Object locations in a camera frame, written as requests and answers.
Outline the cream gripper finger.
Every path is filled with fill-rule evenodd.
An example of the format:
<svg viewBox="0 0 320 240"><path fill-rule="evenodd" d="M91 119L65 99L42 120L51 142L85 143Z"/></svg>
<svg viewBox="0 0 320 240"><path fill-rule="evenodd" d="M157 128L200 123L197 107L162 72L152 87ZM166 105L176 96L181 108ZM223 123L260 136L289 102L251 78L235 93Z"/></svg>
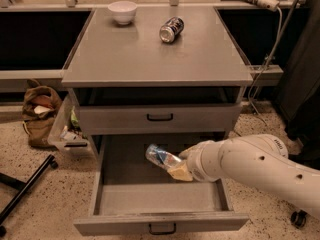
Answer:
<svg viewBox="0 0 320 240"><path fill-rule="evenodd" d="M196 146L191 146L185 150L183 150L182 152L179 153L179 157L181 159L187 159L189 155L193 154L195 151L197 150Z"/></svg>
<svg viewBox="0 0 320 240"><path fill-rule="evenodd" d="M191 182L193 180L193 176L189 172L187 163L185 161L179 162L175 166L169 168L167 172L175 180L186 181L186 182Z"/></svg>

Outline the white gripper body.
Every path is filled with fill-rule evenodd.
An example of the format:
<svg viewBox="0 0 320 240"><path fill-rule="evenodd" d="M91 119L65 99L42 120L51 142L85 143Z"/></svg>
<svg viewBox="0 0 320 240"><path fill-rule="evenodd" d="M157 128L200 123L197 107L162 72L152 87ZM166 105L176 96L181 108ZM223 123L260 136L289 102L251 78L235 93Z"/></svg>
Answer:
<svg viewBox="0 0 320 240"><path fill-rule="evenodd" d="M189 172L199 182L217 181L219 179L219 144L214 141L205 141L194 146L197 150L186 159Z"/></svg>

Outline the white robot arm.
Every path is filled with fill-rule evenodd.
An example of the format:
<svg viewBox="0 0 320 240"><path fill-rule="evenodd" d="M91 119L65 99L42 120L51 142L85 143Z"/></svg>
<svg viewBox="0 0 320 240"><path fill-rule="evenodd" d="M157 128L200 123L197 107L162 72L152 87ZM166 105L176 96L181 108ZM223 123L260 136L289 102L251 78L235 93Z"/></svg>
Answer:
<svg viewBox="0 0 320 240"><path fill-rule="evenodd" d="M270 134L200 142L180 153L167 172L182 181L230 178L273 194L320 219L320 171L287 158L284 143Z"/></svg>

